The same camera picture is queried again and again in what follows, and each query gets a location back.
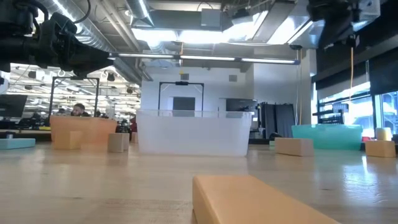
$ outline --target computer monitor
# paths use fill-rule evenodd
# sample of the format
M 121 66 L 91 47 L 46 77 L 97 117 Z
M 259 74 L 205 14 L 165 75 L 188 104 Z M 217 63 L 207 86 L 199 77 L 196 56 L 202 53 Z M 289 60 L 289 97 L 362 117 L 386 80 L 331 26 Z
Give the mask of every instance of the computer monitor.
M 24 112 L 27 95 L 0 95 L 0 116 L 20 118 Z

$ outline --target person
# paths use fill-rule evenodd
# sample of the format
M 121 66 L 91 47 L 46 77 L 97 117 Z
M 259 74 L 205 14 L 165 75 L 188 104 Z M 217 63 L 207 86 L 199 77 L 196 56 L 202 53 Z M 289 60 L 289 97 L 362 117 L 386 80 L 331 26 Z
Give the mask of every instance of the person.
M 65 111 L 64 108 L 60 108 L 55 115 L 57 115 L 57 116 L 65 116 L 65 112 L 66 111 Z
M 131 125 L 130 125 L 131 132 L 136 133 L 136 132 L 137 132 L 137 121 L 136 121 L 136 117 L 131 118 L 130 122 L 131 122 Z
M 100 111 L 95 112 L 95 116 L 96 116 L 97 118 L 100 118 L 100 117 L 101 117 L 101 112 L 100 112 Z
M 73 111 L 70 113 L 70 116 L 90 116 L 85 109 L 86 107 L 83 104 L 77 103 L 73 106 Z

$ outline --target orange cable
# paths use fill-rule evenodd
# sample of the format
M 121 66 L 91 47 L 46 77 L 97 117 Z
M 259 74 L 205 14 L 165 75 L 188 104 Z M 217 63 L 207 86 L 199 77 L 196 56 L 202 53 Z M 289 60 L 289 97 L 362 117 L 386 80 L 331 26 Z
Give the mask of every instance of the orange cable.
M 351 48 L 351 83 L 349 84 L 349 100 L 348 104 L 351 103 L 351 89 L 353 88 L 354 79 L 354 48 Z
M 300 125 L 301 125 L 301 117 L 302 117 L 302 67 L 301 67 L 301 61 L 303 60 L 303 49 L 300 49 Z

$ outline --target black equipment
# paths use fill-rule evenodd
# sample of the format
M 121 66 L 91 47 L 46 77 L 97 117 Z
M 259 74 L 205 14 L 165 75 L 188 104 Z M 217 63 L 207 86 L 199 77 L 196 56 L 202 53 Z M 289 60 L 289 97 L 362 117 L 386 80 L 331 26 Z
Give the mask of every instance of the black equipment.
M 359 22 L 361 6 L 372 3 L 372 0 L 309 0 L 307 11 L 311 20 L 325 20 L 318 47 L 325 48 L 336 42 L 356 47 L 359 39 L 352 22 Z
M 36 21 L 37 9 L 44 22 Z M 35 33 L 29 37 L 35 27 Z M 77 26 L 55 12 L 49 19 L 47 9 L 36 0 L 0 1 L 0 70 L 10 72 L 10 63 L 60 67 L 85 77 L 95 70 L 113 65 L 109 53 L 82 44 L 76 39 Z
M 0 116 L 20 118 L 24 112 L 27 95 L 0 95 Z

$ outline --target red object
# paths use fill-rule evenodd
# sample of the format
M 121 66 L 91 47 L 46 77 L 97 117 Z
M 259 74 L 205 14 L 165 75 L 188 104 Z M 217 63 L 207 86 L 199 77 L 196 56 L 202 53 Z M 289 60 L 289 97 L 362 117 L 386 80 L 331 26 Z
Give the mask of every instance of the red object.
M 372 140 L 370 137 L 362 137 L 362 142 Z
M 136 118 L 132 118 L 132 119 L 130 120 L 130 122 L 131 122 L 131 125 L 130 125 L 131 132 L 137 132 L 137 122 L 136 122 Z

